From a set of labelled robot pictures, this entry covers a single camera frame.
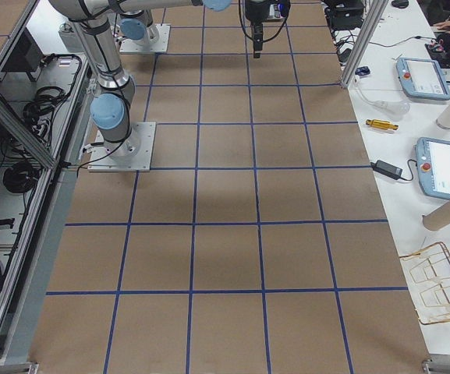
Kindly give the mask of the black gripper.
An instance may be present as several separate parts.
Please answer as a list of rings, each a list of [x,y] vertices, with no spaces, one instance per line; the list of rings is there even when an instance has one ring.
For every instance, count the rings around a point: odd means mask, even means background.
[[[264,44],[263,24],[287,19],[290,13],[290,1],[245,1],[245,17],[251,23],[253,39],[253,58],[260,58]]]

